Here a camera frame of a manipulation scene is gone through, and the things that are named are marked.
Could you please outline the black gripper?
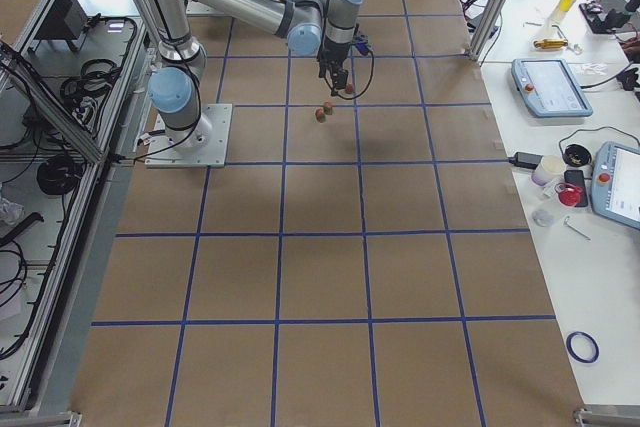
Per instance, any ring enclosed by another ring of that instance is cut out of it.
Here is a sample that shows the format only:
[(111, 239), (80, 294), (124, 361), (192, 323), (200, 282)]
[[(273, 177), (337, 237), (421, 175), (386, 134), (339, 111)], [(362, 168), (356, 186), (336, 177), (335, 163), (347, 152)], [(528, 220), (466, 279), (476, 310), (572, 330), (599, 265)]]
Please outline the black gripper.
[(344, 67), (344, 62), (347, 59), (348, 54), (349, 48), (344, 46), (323, 46), (318, 51), (318, 77), (324, 78), (325, 83), (330, 90), (331, 97), (337, 97), (338, 92), (346, 89), (349, 72)]

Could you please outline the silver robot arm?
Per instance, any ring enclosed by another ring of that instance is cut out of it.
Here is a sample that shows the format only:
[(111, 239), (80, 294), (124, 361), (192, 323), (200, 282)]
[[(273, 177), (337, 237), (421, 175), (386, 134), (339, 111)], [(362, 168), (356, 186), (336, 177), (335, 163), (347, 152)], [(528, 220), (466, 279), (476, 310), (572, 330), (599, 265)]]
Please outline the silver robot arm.
[(170, 148), (196, 147), (211, 129), (199, 93), (204, 48), (192, 33), (186, 1), (282, 38), (296, 55), (314, 55), (331, 96), (351, 97), (344, 63), (357, 43), (363, 0), (143, 0), (159, 36), (163, 62), (150, 80), (149, 94), (164, 121)]

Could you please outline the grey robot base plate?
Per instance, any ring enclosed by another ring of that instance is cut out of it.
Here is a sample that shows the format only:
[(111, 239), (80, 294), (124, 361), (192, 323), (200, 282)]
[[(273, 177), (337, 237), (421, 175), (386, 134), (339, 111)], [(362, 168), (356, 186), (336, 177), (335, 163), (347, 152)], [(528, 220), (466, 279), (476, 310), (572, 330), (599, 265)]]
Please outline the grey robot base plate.
[(169, 129), (154, 136), (144, 163), (150, 168), (224, 167), (232, 114), (231, 104), (205, 104), (193, 133)]

